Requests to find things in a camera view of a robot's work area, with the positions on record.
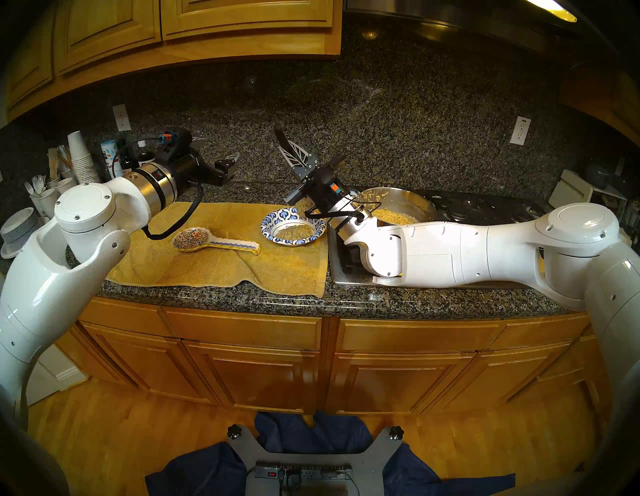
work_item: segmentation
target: range hood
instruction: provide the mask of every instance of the range hood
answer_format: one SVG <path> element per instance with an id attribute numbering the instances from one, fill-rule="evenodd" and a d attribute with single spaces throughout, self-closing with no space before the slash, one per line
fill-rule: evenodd
<path id="1" fill-rule="evenodd" d="M 413 19 L 414 32 L 435 41 L 484 37 L 567 63 L 606 51 L 585 22 L 565 22 L 525 0 L 345 0 L 344 9 Z"/>

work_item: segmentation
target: plastic fork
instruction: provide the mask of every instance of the plastic fork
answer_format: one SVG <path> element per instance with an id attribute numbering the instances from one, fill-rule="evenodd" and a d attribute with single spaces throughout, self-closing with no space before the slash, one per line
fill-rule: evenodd
<path id="1" fill-rule="evenodd" d="M 39 195 L 44 191 L 44 184 L 45 184 L 46 180 L 47 180 L 47 177 L 42 175 L 42 174 L 38 174 L 36 176 L 33 176 L 33 179 L 32 179 L 32 181 L 33 181 L 33 189 Z"/>
<path id="2" fill-rule="evenodd" d="M 33 189 L 33 186 L 29 181 L 24 182 L 24 187 L 27 188 L 27 191 L 31 196 L 33 196 L 34 198 L 40 198 L 40 193 L 36 193 L 35 189 Z"/>

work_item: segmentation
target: kitchen counter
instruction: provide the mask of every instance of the kitchen counter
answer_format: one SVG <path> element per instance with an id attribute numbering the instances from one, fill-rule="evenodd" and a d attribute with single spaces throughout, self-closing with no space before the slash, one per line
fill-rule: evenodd
<path id="1" fill-rule="evenodd" d="M 233 182 L 205 186 L 204 202 L 281 204 L 291 184 Z M 180 201 L 192 201 L 195 190 Z M 568 311 L 534 289 L 407 289 L 334 285 L 327 271 L 323 298 L 271 294 L 249 282 L 221 287 L 137 287 L 105 281 L 98 296 L 116 300 L 229 312 L 365 319 L 537 317 Z"/>

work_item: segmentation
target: wall outlet cover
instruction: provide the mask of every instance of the wall outlet cover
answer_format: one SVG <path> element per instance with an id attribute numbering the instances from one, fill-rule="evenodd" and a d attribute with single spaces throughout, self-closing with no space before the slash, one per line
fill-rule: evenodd
<path id="1" fill-rule="evenodd" d="M 518 115 L 510 143 L 515 145 L 524 145 L 524 140 L 529 132 L 529 124 L 531 124 L 531 119 Z"/>
<path id="2" fill-rule="evenodd" d="M 124 103 L 113 106 L 113 116 L 116 118 L 118 131 L 131 131 L 131 124 L 129 123 L 129 116 Z"/>

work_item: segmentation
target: bottle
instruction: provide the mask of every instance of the bottle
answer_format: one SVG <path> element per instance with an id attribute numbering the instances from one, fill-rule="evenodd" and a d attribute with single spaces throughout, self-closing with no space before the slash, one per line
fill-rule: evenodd
<path id="1" fill-rule="evenodd" d="M 147 146 L 146 140 L 140 140 L 138 142 L 138 163 L 146 164 L 147 162 L 151 162 L 156 158 L 156 154 L 151 151 L 151 149 Z"/>
<path id="2" fill-rule="evenodd" d="M 124 174 L 138 168 L 138 161 L 131 153 L 130 148 L 125 145 L 125 140 L 118 140 L 118 155 L 120 156 L 120 167 L 122 168 L 122 172 Z"/>

